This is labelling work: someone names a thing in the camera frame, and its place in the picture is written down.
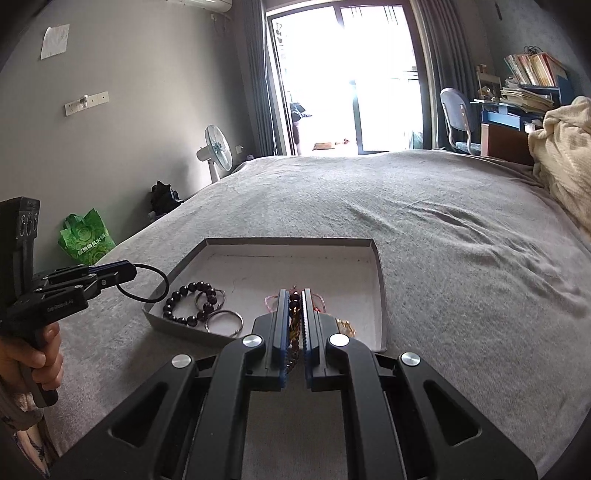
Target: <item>desk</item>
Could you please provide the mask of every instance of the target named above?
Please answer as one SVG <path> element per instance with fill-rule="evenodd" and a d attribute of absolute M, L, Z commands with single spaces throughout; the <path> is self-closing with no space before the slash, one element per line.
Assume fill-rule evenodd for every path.
<path fill-rule="evenodd" d="M 485 100 L 474 100 L 472 105 L 482 105 L 482 123 L 504 125 L 525 132 L 525 124 L 533 120 L 544 119 L 541 113 L 527 113 L 517 105 L 503 102 L 489 102 Z"/>
<path fill-rule="evenodd" d="M 481 155 L 522 165 L 534 164 L 530 154 L 528 134 L 500 125 L 482 124 Z"/>

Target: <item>gray curtain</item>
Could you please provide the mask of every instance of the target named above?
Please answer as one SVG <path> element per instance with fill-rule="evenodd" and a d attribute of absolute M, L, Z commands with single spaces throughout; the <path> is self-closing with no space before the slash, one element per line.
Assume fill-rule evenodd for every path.
<path fill-rule="evenodd" d="M 447 128 L 439 93 L 455 88 L 470 100 L 477 97 L 476 66 L 453 0 L 416 0 L 423 17 L 435 73 L 437 146 L 447 147 Z"/>
<path fill-rule="evenodd" d="M 267 83 L 267 9 L 261 0 L 243 0 L 243 22 L 255 109 L 255 144 L 260 157 L 277 154 Z"/>

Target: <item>book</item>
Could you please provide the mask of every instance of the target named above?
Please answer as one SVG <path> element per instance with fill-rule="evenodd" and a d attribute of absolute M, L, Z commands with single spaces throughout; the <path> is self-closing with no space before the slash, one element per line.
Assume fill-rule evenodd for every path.
<path fill-rule="evenodd" d="M 516 105 L 529 113 L 546 113 L 554 109 L 552 99 L 522 88 L 503 88 L 501 95 L 504 102 Z"/>
<path fill-rule="evenodd" d="M 517 60 L 521 63 L 527 79 L 529 80 L 528 85 L 539 85 L 541 86 L 540 79 L 536 76 L 534 69 L 531 66 L 531 58 L 527 53 L 517 55 Z"/>
<path fill-rule="evenodd" d="M 546 65 L 544 59 L 538 54 L 531 58 L 531 65 L 534 68 L 537 77 L 541 80 L 544 87 L 553 87 L 554 80 L 550 68 Z"/>
<path fill-rule="evenodd" d="M 559 76 L 568 80 L 564 66 L 547 52 L 509 55 L 505 63 L 521 85 L 557 87 Z"/>
<path fill-rule="evenodd" d="M 525 70 L 523 70 L 523 68 L 519 65 L 515 57 L 515 55 L 509 55 L 505 58 L 505 62 L 513 76 L 517 79 L 517 81 L 519 83 L 527 84 L 528 80 L 525 76 Z"/>
<path fill-rule="evenodd" d="M 548 69 L 552 75 L 553 87 L 558 86 L 558 77 L 562 77 L 564 79 L 569 79 L 564 66 L 556 60 L 552 55 L 546 52 L 539 53 L 545 64 L 548 66 Z"/>

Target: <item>cardboard tray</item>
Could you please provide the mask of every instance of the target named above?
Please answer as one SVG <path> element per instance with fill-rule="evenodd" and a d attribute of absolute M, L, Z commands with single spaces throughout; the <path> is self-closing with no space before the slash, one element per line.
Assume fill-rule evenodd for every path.
<path fill-rule="evenodd" d="M 200 280 L 224 290 L 223 308 L 244 319 L 239 336 L 249 334 L 254 320 L 268 313 L 267 296 L 277 295 L 281 288 L 310 288 L 324 299 L 326 313 L 351 322 L 357 339 L 373 351 L 386 347 L 384 278 L 371 239 L 207 238 L 173 268 L 168 279 L 171 292 Z M 157 298 L 164 289 L 162 282 L 150 298 Z M 175 307 L 177 317 L 196 314 L 194 296 L 189 294 Z M 314 303 L 322 309 L 316 298 Z M 202 323 L 191 328 L 163 318 L 164 304 L 165 300 L 144 304 L 142 310 L 153 328 L 208 346 L 234 340 L 229 335 L 239 326 L 235 316 L 215 316 L 207 333 Z M 276 308 L 277 302 L 269 304 Z"/>

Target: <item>air conditioner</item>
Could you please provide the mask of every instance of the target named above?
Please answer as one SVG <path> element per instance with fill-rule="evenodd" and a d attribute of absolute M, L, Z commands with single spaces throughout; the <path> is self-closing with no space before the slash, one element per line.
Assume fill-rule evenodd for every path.
<path fill-rule="evenodd" d="M 175 4 L 191 5 L 212 12 L 224 13 L 231 9 L 232 0 L 167 0 Z"/>

